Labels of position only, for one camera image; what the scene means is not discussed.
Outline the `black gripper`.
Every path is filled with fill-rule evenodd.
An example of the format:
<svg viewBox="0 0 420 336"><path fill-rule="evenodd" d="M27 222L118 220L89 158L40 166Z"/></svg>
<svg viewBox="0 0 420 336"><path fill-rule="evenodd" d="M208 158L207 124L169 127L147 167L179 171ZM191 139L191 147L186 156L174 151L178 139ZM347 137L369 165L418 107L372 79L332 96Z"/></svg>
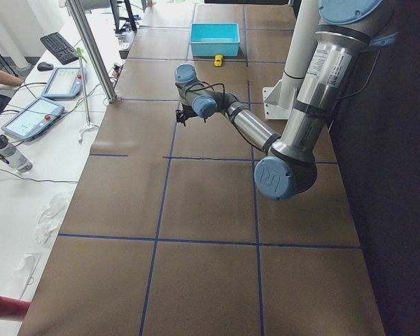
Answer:
<svg viewBox="0 0 420 336"><path fill-rule="evenodd" d="M186 105L186 104L180 104L180 107L176 109L175 114L176 114L176 120L182 121L181 123L183 124L184 127L186 127L187 119L195 118L198 116L196 112L194 112L192 106Z"/></svg>

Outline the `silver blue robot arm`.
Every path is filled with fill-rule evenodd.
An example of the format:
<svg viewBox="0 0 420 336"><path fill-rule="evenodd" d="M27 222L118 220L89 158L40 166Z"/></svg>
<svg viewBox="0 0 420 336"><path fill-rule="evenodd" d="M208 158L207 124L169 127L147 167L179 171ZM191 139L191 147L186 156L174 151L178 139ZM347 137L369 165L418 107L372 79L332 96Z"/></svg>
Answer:
<svg viewBox="0 0 420 336"><path fill-rule="evenodd" d="M317 177L314 146L358 56L396 40L395 10L394 1L301 2L283 76L264 90L265 115L286 120L282 133L254 116L235 95L200 81L191 64L178 66L174 73L182 103L177 121L223 114L264 153L254 170L264 196L284 200L303 193Z"/></svg>

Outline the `person forearm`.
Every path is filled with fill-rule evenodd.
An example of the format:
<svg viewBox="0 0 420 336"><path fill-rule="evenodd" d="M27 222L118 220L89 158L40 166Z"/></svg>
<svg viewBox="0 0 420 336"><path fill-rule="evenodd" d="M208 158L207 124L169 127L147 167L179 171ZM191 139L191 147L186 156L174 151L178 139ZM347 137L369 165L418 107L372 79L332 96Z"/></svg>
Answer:
<svg viewBox="0 0 420 336"><path fill-rule="evenodd" d="M21 78L12 76L9 73L0 70L0 84L18 87L21 86L21 84L23 84L23 80Z"/></svg>

